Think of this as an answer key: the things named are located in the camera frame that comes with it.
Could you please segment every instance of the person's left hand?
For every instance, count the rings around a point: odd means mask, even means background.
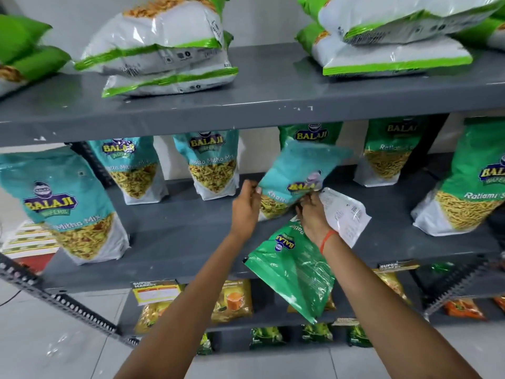
[[[246,179],[240,195],[233,200],[230,234],[239,237],[242,242],[253,235],[260,214],[261,188],[256,181]]]

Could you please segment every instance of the floor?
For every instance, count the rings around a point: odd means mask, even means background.
[[[0,281],[0,303],[14,293],[14,287]],[[74,296],[117,321],[126,295],[112,291]],[[0,307],[0,324],[0,367],[5,379],[112,379],[130,351],[24,293]],[[447,326],[440,331],[484,379],[503,376],[505,323]],[[347,346],[197,357],[186,377],[235,378],[238,372],[242,379],[389,377],[373,349]]]

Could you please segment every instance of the orange thread bracelet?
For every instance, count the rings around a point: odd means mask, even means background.
[[[334,234],[338,234],[338,231],[331,229],[331,230],[328,231],[328,233],[324,237],[323,243],[321,243],[321,247],[319,248],[319,251],[321,252],[321,254],[323,254],[324,244]]]

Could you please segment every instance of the person's right arm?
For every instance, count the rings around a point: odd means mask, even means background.
[[[318,195],[302,198],[296,208],[306,235],[319,248],[331,230]],[[322,250],[357,319],[393,379],[457,377],[477,379],[477,372],[445,338],[413,311],[338,234]]]

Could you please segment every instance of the forearm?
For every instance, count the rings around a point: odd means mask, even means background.
[[[392,378],[479,378],[338,235],[326,242],[324,256]]]
[[[242,246],[243,241],[232,234],[223,240],[196,278],[130,354],[116,379],[184,378]]]

